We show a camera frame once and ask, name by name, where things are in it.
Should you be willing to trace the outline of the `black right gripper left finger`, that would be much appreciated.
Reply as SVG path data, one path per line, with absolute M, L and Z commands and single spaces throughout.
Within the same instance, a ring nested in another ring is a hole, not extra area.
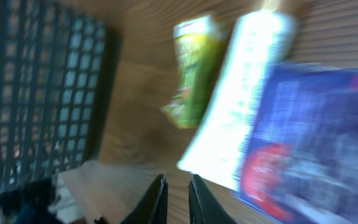
M 154 178 L 121 224 L 167 224 L 168 183 L 165 174 Z

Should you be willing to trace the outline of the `purple snack packet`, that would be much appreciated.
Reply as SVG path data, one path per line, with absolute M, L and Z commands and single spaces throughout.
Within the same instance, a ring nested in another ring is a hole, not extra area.
M 275 66 L 237 190 L 277 223 L 358 223 L 358 67 Z

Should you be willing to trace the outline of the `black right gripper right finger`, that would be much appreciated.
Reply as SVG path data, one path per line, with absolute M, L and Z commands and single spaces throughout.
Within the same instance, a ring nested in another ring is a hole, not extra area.
M 236 224 L 197 174 L 189 184 L 189 213 L 191 224 Z

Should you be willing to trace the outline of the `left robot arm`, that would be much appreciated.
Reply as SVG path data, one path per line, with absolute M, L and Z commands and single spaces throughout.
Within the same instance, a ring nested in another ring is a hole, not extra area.
M 0 193 L 0 223 L 86 223 L 61 177 Z

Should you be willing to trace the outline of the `white tube gold cap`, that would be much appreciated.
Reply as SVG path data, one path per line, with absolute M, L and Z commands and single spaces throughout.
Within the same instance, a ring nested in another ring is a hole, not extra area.
M 180 170 L 236 189 L 265 82 L 291 49 L 303 5 L 258 1 L 237 19 L 201 126 L 177 163 Z

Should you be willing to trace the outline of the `green juice carton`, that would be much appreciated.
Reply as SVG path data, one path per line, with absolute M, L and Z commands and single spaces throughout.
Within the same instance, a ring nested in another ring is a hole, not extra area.
M 176 95 L 161 107 L 178 128 L 197 127 L 206 111 L 227 43 L 228 29 L 212 12 L 173 28 L 179 82 Z

